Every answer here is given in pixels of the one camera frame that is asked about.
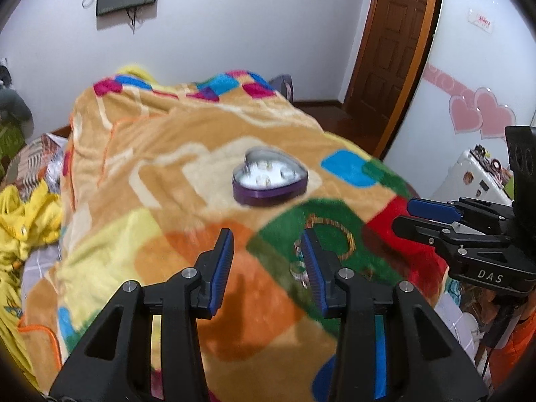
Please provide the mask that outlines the white sticker-covered appliance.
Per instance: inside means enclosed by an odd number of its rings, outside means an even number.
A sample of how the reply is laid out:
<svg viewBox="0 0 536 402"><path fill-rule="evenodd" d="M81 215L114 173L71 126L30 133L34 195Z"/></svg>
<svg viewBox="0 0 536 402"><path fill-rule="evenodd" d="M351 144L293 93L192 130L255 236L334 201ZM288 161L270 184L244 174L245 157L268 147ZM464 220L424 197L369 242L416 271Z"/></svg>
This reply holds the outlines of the white sticker-covered appliance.
<svg viewBox="0 0 536 402"><path fill-rule="evenodd" d="M447 202L464 197L511 205L512 199L505 190L510 177L497 159L491 157L482 145L476 145L464 151L448 169L431 198Z"/></svg>

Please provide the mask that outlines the orange sleeve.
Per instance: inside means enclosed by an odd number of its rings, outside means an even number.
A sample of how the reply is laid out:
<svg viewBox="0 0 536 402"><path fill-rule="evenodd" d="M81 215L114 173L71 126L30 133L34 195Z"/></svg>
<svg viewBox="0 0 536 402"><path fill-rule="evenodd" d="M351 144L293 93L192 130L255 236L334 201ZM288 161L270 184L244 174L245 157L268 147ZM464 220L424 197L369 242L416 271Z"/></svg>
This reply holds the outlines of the orange sleeve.
<svg viewBox="0 0 536 402"><path fill-rule="evenodd" d="M505 347L493 351L489 368L494 389L497 389L512 372L525 349L531 344L534 332L535 313L532 313L527 320L522 320L516 325Z"/></svg>

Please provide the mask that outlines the white heart-decorated wardrobe door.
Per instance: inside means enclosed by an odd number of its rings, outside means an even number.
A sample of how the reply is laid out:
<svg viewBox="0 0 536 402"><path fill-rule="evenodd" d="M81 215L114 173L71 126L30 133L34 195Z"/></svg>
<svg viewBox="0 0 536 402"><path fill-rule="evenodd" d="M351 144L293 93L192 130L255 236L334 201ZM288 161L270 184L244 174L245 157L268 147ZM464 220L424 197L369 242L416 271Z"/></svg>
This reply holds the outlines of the white heart-decorated wardrobe door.
<svg viewBox="0 0 536 402"><path fill-rule="evenodd" d="M492 33L468 22L470 9ZM535 114L535 39L511 0L443 0L428 60L384 158L429 198L476 144L508 163L503 129Z"/></svg>

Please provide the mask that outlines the colourful patchwork fleece blanket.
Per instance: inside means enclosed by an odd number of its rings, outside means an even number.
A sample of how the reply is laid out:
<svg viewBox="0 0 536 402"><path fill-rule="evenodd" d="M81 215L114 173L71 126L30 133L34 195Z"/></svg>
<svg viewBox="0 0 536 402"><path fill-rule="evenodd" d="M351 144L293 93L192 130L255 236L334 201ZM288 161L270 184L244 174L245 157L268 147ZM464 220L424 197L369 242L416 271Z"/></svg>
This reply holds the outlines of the colourful patchwork fleece blanket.
<svg viewBox="0 0 536 402"><path fill-rule="evenodd" d="M70 121L62 257L31 289L19 327L41 391L122 283L166 281L221 229L234 235L232 269L222 308L198 325L219 401L313 399L338 324L321 317L297 278L306 227L367 279L407 279L432 303L443 290L445 264L392 232L411 196L405 181L257 74L176 87L111 76L76 99ZM232 172L259 146L308 170L303 195L269 207L235 201Z"/></svg>

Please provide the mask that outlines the yellow cartoon bed sheet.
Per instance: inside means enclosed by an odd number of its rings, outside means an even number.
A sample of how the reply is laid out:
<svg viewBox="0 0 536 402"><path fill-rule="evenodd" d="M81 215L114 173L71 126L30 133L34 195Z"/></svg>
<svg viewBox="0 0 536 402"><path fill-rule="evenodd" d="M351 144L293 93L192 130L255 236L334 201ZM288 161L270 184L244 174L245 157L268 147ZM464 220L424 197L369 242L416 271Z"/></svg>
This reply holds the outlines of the yellow cartoon bed sheet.
<svg viewBox="0 0 536 402"><path fill-rule="evenodd" d="M24 264L32 250L58 241L61 222L60 196L50 192L45 181L40 181L27 201L14 185L1 190L1 341L34 386L36 376L17 329L23 316Z"/></svg>

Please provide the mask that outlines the purple heart-shaped tin box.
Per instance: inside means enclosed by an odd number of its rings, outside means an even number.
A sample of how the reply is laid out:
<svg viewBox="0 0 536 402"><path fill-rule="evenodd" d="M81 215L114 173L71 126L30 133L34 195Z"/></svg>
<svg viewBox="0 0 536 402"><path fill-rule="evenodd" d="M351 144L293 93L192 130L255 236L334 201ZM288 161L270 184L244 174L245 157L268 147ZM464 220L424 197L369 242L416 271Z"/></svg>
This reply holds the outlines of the purple heart-shaped tin box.
<svg viewBox="0 0 536 402"><path fill-rule="evenodd" d="M294 157L259 146L248 150L232 172L232 195L241 205L269 207L303 195L308 180L308 170Z"/></svg>

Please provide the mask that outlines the brown wooden door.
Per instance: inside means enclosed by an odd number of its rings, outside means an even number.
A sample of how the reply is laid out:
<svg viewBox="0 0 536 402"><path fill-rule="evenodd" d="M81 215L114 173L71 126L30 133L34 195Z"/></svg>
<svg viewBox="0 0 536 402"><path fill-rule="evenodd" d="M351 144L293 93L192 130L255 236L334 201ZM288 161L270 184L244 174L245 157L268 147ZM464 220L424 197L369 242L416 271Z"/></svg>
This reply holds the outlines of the brown wooden door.
<svg viewBox="0 0 536 402"><path fill-rule="evenodd" d="M372 0L345 99L353 128L382 135L402 92L428 0Z"/></svg>

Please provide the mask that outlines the grey bag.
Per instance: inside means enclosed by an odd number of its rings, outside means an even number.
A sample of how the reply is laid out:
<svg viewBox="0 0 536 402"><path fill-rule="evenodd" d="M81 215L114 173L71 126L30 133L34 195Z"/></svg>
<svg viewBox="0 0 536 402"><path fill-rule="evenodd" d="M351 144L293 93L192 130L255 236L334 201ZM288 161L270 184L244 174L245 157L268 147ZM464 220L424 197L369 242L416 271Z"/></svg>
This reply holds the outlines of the grey bag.
<svg viewBox="0 0 536 402"><path fill-rule="evenodd" d="M287 101L293 102L294 87L289 74L280 74L269 81L269 86L279 92Z"/></svg>

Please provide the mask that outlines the striped patterned cloth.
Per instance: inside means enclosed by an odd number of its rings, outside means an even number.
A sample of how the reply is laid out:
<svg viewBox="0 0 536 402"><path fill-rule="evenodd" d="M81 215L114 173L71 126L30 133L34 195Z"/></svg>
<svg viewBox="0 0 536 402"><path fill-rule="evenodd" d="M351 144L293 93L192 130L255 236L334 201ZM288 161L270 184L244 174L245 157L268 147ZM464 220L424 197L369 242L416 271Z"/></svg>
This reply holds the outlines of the striped patterned cloth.
<svg viewBox="0 0 536 402"><path fill-rule="evenodd" d="M20 198L27 201L41 183L46 182L49 192L59 194L64 169L67 139L44 133L15 155L7 167L1 189L14 185Z"/></svg>

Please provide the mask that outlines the pile of clothes and boxes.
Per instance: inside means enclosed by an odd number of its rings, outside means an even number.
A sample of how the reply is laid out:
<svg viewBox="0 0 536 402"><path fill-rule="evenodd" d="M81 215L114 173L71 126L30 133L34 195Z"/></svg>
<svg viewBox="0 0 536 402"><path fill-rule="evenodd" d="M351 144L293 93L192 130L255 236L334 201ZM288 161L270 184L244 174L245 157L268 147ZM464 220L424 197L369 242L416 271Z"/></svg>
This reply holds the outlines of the pile of clothes and boxes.
<svg viewBox="0 0 536 402"><path fill-rule="evenodd" d="M5 58L1 59L0 94L0 161L1 178L4 178L9 164L34 132L33 114L23 98L14 89L11 73L7 68Z"/></svg>

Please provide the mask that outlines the yellow pillow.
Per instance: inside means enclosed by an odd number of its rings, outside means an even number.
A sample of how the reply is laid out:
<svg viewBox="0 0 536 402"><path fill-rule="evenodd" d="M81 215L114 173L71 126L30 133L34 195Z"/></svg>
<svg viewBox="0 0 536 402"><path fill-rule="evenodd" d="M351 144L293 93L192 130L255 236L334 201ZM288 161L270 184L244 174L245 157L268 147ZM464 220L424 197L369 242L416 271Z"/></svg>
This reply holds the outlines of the yellow pillow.
<svg viewBox="0 0 536 402"><path fill-rule="evenodd" d="M117 74L131 75L133 77L139 78L146 81L149 84L157 84L156 79L145 69L140 67L138 64L127 64L121 66L117 71Z"/></svg>

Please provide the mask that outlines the red white wall label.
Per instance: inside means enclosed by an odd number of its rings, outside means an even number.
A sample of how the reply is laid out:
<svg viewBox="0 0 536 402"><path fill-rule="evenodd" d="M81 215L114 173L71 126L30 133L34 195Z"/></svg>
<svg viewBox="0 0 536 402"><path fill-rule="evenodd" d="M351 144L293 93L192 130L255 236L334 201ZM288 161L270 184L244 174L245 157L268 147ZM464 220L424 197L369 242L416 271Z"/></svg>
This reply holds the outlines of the red white wall label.
<svg viewBox="0 0 536 402"><path fill-rule="evenodd" d="M477 10L469 10L468 22L477 26L488 34L491 34L493 31L493 20Z"/></svg>

